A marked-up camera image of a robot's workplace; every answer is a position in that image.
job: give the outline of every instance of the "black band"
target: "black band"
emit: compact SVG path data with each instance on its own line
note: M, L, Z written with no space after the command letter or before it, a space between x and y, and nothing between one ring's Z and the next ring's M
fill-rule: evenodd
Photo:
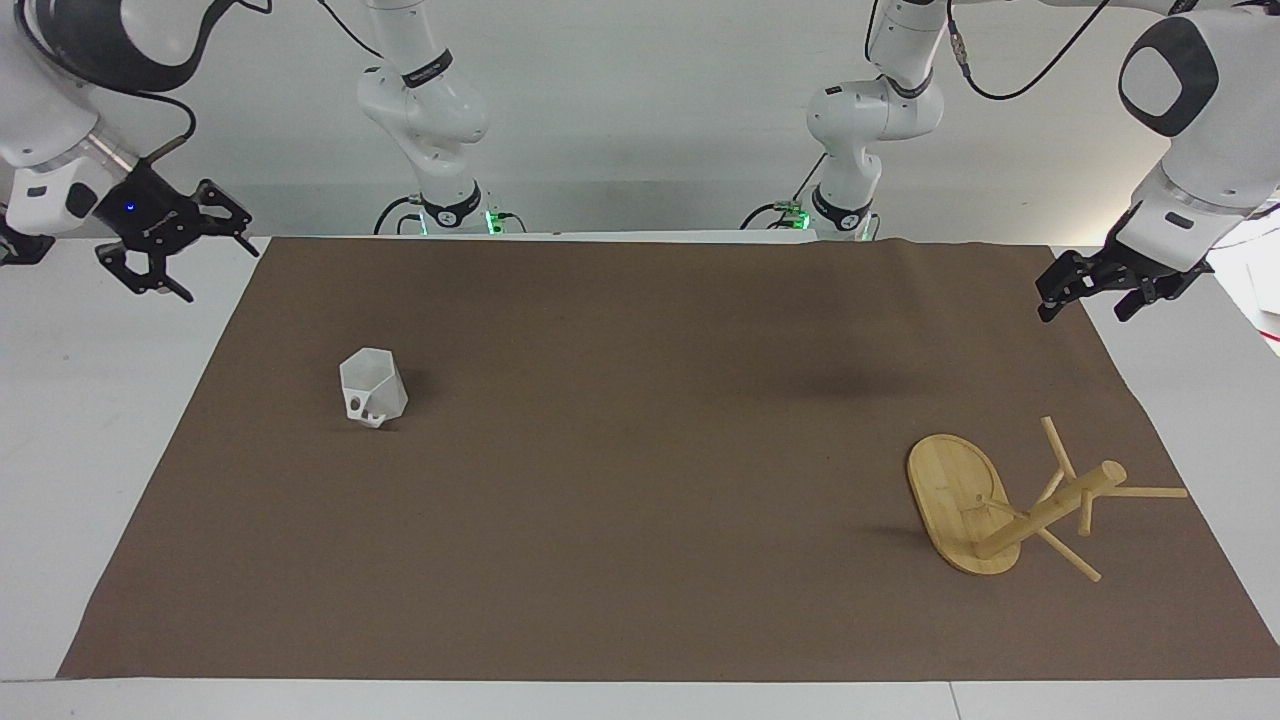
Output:
M861 224L863 218L865 218L867 213L872 209L872 204L868 202L858 210L845 210L844 208L837 208L831 202L827 202L827 199L822 196L822 186L819 184L813 190L813 209L817 210L823 218L831 220L837 229L852 232L858 229L859 224Z
M475 192L471 197L467 197L462 202L456 205L449 205L448 208L443 205L433 205L431 201L422 199L422 208L426 210L428 215L435 220L442 228L456 228L462 224L462 220L475 213L480 208L480 201L484 199L484 193L480 192L480 183L476 183Z
M407 87L421 87L431 82L433 79L443 76L444 70L449 69L449 65L452 64L453 64L453 53L449 53L448 49L445 49L439 58L411 72L410 74L403 76L404 85Z
M1152 115L1134 105L1124 92L1124 73L1138 51L1155 49L1169 63L1183 90L1164 115ZM1129 50L1120 68L1120 101L1129 114L1165 137L1180 135L1201 114L1217 92L1217 63L1196 23L1187 18L1165 18L1151 26Z
M896 92L899 97L904 100L915 100L916 97L924 95L924 91L929 88L929 83L933 82L933 68L929 68L929 76L924 78L924 82L911 88L902 87L896 79L888 76L884 76L884 79L888 81L888 86L893 88L893 92Z
M123 0L36 0L36 24L49 49L91 81L133 91L166 92L195 74L209 33L236 0L215 0L200 20L196 46L180 65L157 63L134 45L120 14Z

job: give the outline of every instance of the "white table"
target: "white table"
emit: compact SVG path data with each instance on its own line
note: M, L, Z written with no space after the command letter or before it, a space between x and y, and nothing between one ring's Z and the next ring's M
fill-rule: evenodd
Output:
M543 238L767 242L782 234ZM63 241L36 268L0 269L0 678L13 679L0 683L0 719L1105 720L1265 719L1280 712L1280 680L46 682L255 266L232 242L193 246L172 265L197 297L188 306L174 297L124 292L97 266L91 246ZM1280 359L1215 281L1197 283L1180 301L1144 310L1126 325L1110 313L1115 299L1096 299L1087 309L1272 634L1280 635Z

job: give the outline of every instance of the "brown cloth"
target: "brown cloth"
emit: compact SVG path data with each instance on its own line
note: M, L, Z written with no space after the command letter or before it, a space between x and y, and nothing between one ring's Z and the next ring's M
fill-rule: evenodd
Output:
M276 240L63 678L1016 680L1280 676L1190 501L969 577L906 480L984 448L1180 480L1044 249ZM338 364L396 354L383 430Z

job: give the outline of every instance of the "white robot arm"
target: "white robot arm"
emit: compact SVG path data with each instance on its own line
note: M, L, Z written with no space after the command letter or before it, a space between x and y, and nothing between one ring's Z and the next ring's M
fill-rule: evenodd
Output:
M365 0L385 65L360 79L360 106L408 158L430 232L489 232L484 192L463 154L489 129L480 94L435 40L425 0Z
M9 95L0 155L18 169L5 234L51 236L93 214L120 237L97 247L104 268L136 293L173 292L188 302L192 295L168 275L169 256L205 236L233 237L256 255L244 237L250 214L221 188L206 179L182 195L151 167L193 126L141 156L113 137L84 95L96 85L156 99L150 94L184 83L214 23L237 4L17 0L12 13L0 13L0 77ZM170 29L157 18L189 19L195 29ZM128 251L146 254L145 273L128 268Z
M1135 191L1107 247L1089 259L1068 254L1041 277L1046 322L1065 304L1103 290L1130 291L1116 309L1123 319L1156 300L1178 297L1208 270L1203 258L1210 247L1280 186L1280 149L1258 141L1280 111L1280 87L1253 82L1261 68L1280 61L1275 4L1185 13L1194 0L1108 4L1176 13L1138 40L1120 79L1129 111L1172 142ZM867 222L881 177L879 159L868 145L937 127L942 95L932 68L947 17L948 0L884 3L868 42L868 59L883 74L827 88L812 101L809 128L829 155L810 197L820 236L847 237ZM963 42L951 31L963 58Z
M488 232L488 215L477 211L484 193L462 152L489 127L483 99L451 69L424 0L365 4L385 67L361 78L358 100L412 163L424 224ZM172 291L188 301L166 274L166 258L210 234L256 254L244 238L252 218L216 184L202 181L184 196L152 169L191 136L193 114L183 137L143 156L113 137L86 97L99 86L186 109L155 94L191 79L214 26L237 5L271 12L270 0L14 0L13 13L0 13L0 156L17 168L0 215L0 254L13 261L19 246L47 247L50 236L93 214L120 237L97 249L104 268L133 292ZM145 252L148 270L129 270L127 251Z

